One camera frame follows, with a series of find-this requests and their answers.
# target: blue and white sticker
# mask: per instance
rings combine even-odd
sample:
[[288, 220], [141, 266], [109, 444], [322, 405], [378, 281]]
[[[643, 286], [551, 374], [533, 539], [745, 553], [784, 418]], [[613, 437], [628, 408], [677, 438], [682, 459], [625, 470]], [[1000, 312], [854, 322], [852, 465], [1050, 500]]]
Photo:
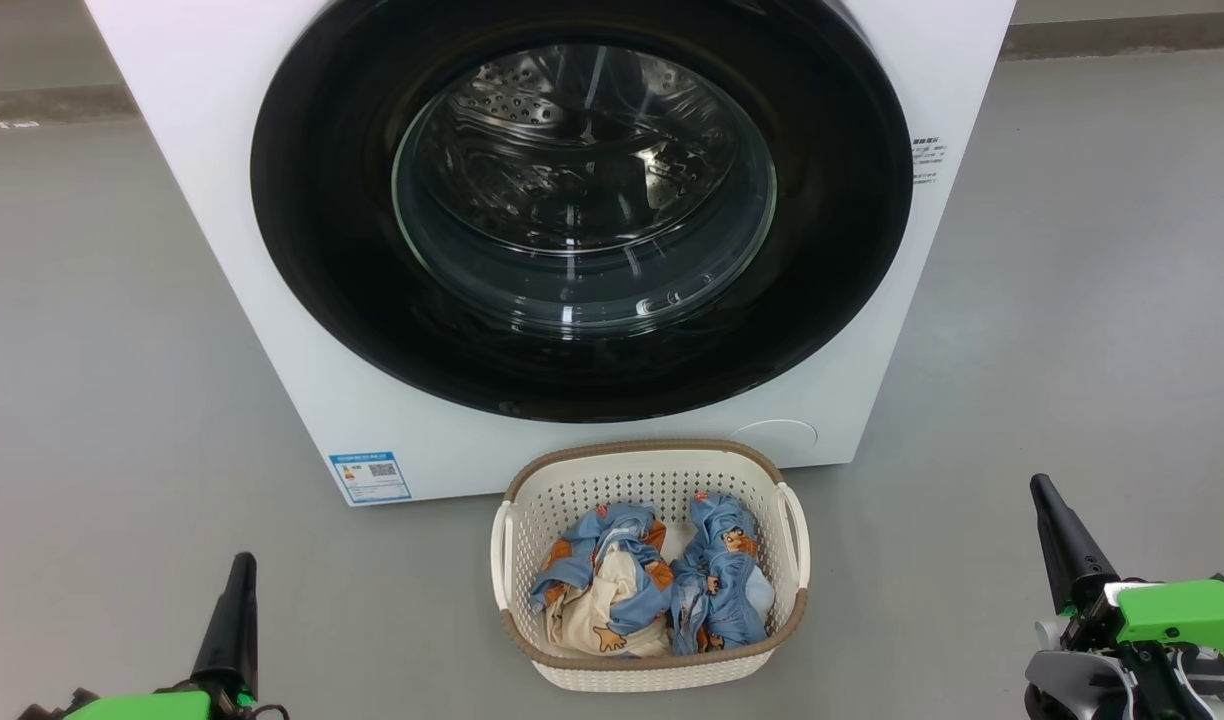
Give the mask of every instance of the blue and white sticker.
[[393, 452], [364, 452], [361, 456], [328, 456], [350, 502], [394, 502], [411, 500], [408, 484]]

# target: basket handle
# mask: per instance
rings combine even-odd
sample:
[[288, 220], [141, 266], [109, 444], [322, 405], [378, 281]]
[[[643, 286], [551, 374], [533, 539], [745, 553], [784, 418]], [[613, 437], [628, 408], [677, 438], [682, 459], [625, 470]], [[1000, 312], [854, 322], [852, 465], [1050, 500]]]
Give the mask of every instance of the basket handle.
[[777, 506], [781, 507], [781, 520], [794, 525], [794, 553], [799, 561], [799, 589], [808, 588], [812, 578], [812, 542], [808, 541], [808, 519], [803, 516], [799, 496], [785, 484], [776, 484]]
[[490, 552], [490, 566], [492, 566], [492, 594], [497, 598], [498, 610], [510, 610], [510, 566], [506, 562], [506, 556], [512, 551], [513, 529], [515, 522], [510, 518], [510, 501], [503, 501], [497, 509], [497, 517], [492, 520], [492, 550]]

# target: beige clothing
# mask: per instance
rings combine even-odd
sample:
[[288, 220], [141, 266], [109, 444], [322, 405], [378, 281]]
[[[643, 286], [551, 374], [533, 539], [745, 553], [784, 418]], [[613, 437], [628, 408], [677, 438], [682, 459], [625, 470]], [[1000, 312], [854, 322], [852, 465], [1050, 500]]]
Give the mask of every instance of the beige clothing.
[[550, 642], [601, 658], [670, 655], [663, 615], [625, 638], [607, 629], [612, 606], [638, 591], [636, 571], [634, 556], [622, 551], [618, 544], [608, 547], [589, 589], [568, 588], [558, 602], [545, 610], [545, 634]]

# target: green plastic part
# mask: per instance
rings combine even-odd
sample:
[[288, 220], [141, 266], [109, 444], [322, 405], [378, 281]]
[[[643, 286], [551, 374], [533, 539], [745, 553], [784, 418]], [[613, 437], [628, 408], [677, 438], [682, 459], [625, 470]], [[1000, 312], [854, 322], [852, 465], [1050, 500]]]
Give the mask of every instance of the green plastic part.
[[208, 693], [129, 694], [87, 703], [67, 720], [208, 720]]
[[1119, 593], [1119, 642], [1187, 642], [1224, 651], [1224, 583], [1193, 580]]

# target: brown basket rim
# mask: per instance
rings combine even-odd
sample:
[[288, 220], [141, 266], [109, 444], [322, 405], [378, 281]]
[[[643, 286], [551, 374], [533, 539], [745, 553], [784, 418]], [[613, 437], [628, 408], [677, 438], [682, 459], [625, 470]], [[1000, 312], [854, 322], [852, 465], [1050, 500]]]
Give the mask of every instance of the brown basket rim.
[[[772, 479], [772, 482], [785, 482], [785, 478], [781, 478], [781, 470], [778, 470], [771, 460], [769, 460], [764, 454], [760, 454], [760, 452], [753, 447], [741, 444], [739, 442], [732, 442], [728, 440], [641, 440], [574, 447], [570, 449], [551, 452], [551, 454], [547, 456], [541, 456], [536, 460], [529, 462], [528, 467], [521, 469], [519, 474], [515, 475], [515, 480], [510, 482], [510, 487], [506, 491], [506, 500], [513, 503], [515, 497], [519, 495], [519, 489], [524, 486], [524, 482], [529, 478], [532, 478], [537, 470], [547, 465], [556, 464], [556, 462], [577, 460], [581, 459], [581, 457], [618, 456], [624, 454], [624, 452], [644, 451], [734, 452], [737, 456], [744, 456], [748, 457], [748, 459], [754, 460], [759, 468], [766, 471], [767, 476]], [[780, 628], [777, 628], [777, 632], [767, 636], [767, 639], [748, 644], [748, 647], [734, 647], [731, 648], [731, 650], [705, 651], [701, 655], [667, 658], [561, 658], [551, 655], [551, 653], [547, 651], [540, 651], [539, 648], [528, 642], [528, 639], [524, 638], [519, 631], [519, 624], [515, 623], [515, 618], [513, 618], [510, 610], [507, 609], [501, 611], [501, 623], [506, 626], [506, 632], [510, 633], [510, 638], [529, 660], [547, 667], [554, 667], [556, 670], [671, 670], [673, 667], [695, 667], [699, 665], [727, 662], [730, 660], [742, 660], [744, 658], [754, 658], [763, 655], [766, 651], [776, 650], [777, 647], [781, 647], [781, 644], [789, 639], [789, 636], [794, 634], [796, 629], [799, 628], [799, 622], [803, 620], [803, 615], [807, 610], [808, 589], [799, 588], [799, 591], [796, 593], [794, 606], [789, 611], [789, 617], [785, 621], [785, 624], [781, 624]]]

